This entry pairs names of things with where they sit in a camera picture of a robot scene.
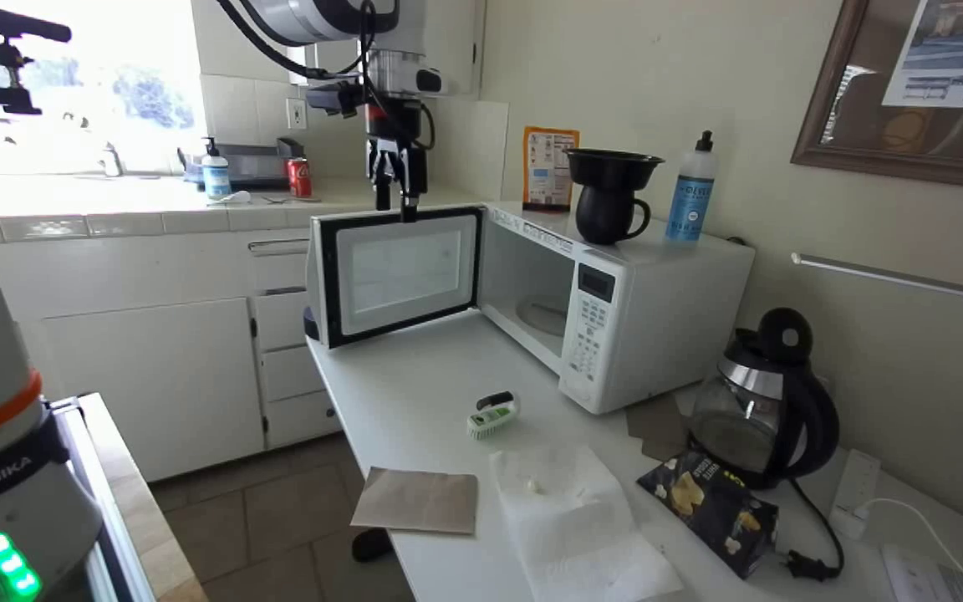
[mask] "kitchen counter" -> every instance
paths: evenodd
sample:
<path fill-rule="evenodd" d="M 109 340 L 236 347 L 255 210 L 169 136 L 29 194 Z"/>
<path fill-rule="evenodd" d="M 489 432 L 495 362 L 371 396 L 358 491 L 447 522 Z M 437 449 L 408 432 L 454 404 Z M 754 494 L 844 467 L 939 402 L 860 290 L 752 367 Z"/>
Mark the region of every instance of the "kitchen counter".
<path fill-rule="evenodd" d="M 421 198 L 421 203 L 459 200 L 478 200 L 478 194 L 435 188 Z M 0 244 L 286 232 L 311 225 L 311 215 L 367 206 L 374 206 L 367 182 L 326 182 L 306 200 L 286 190 L 209 200 L 180 177 L 0 177 Z"/>
<path fill-rule="evenodd" d="M 134 465 L 121 432 L 97 396 L 80 399 L 83 420 L 108 472 L 124 528 L 134 539 L 149 593 L 159 602 L 205 602 L 205 588 L 185 557 L 159 505 L 153 503 L 140 467 Z"/>
<path fill-rule="evenodd" d="M 645 458 L 639 441 L 625 435 L 625 416 L 615 410 L 596 419 L 578 410 L 559 396 L 550 370 L 546 370 L 476 312 L 335 351 L 311 340 L 311 355 L 363 472 L 380 465 L 478 475 L 476 539 L 408 532 L 391 536 L 412 593 L 421 602 L 532 597 L 498 505 L 489 455 L 534 443 L 587 443 L 605 460 L 633 505 L 639 532 L 675 565 L 684 588 L 678 597 L 894 597 L 879 557 L 882 543 L 917 549 L 939 562 L 939 552 L 914 514 L 879 505 L 865 522 L 865 539 L 844 536 L 844 577 L 788 577 L 782 556 L 777 552 L 752 569 L 750 583 L 734 577 L 719 556 L 713 556 L 663 503 L 636 485 L 636 477 L 656 467 L 656 460 Z M 471 438 L 466 432 L 466 419 L 478 399 L 495 391 L 511 391 L 523 404 L 523 419 L 503 432 L 490 432 L 489 438 Z M 838 472 L 844 455 L 837 455 L 829 467 L 817 472 L 814 477 L 803 477 L 805 491 L 819 503 L 831 498 Z M 905 488 L 886 472 L 879 475 L 876 494 L 914 503 L 963 557 L 958 514 Z M 788 488 L 766 491 L 763 498 L 782 507 L 777 528 L 779 549 L 799 549 L 824 557 L 831 556 L 824 528 Z"/>

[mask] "open microwave door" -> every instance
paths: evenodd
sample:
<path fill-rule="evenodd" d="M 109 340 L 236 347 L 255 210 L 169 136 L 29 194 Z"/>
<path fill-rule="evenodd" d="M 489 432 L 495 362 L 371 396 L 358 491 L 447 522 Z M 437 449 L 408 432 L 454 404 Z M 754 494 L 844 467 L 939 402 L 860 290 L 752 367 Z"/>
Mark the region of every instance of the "open microwave door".
<path fill-rule="evenodd" d="M 482 206 L 313 216 L 320 340 L 350 345 L 476 304 Z"/>

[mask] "red can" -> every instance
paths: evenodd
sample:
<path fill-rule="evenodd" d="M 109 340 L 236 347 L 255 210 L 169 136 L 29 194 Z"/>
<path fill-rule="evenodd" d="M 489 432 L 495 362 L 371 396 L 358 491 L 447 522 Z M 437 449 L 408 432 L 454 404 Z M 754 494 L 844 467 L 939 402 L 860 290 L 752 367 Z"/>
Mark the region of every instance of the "red can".
<path fill-rule="evenodd" d="M 284 161 L 284 168 L 286 168 L 286 190 L 294 198 L 311 198 L 311 165 L 306 165 L 306 157 L 290 157 L 290 161 Z"/>

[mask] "green light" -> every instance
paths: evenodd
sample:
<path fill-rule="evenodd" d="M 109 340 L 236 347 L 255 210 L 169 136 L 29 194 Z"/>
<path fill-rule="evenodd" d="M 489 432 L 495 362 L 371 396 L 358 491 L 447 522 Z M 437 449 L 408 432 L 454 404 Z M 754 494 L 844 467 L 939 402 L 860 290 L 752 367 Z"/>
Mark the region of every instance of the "green light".
<path fill-rule="evenodd" d="M 0 532 L 0 576 L 10 586 L 12 597 L 36 597 L 44 593 L 39 576 L 12 549 L 10 536 Z"/>

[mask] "window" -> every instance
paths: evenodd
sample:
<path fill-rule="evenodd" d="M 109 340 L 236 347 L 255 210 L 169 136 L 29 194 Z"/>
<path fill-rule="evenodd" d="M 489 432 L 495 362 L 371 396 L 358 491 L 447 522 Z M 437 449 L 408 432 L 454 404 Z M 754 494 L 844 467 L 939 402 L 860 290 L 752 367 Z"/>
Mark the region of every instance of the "window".
<path fill-rule="evenodd" d="M 0 173 L 178 170 L 199 136 L 199 76 L 187 0 L 0 0 L 68 22 L 70 44 L 21 35 L 39 116 L 0 110 Z"/>

